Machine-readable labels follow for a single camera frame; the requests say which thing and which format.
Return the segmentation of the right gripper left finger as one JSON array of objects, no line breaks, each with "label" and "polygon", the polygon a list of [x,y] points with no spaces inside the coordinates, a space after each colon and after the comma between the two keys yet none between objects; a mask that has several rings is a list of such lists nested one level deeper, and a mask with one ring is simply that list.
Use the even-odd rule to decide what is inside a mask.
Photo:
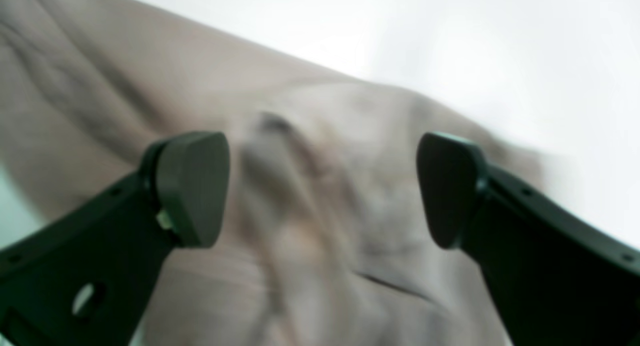
[{"label": "right gripper left finger", "polygon": [[12,346],[128,346],[163,264],[220,236],[230,179],[223,132],[147,148],[139,168],[1,251],[1,336]]}]

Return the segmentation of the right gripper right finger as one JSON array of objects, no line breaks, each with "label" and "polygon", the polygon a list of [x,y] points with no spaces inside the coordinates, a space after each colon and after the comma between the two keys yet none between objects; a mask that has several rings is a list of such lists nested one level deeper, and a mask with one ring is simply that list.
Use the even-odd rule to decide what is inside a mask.
[{"label": "right gripper right finger", "polygon": [[638,249],[490,164],[466,139],[424,134],[416,170],[430,236],[478,265],[512,344],[639,344]]}]

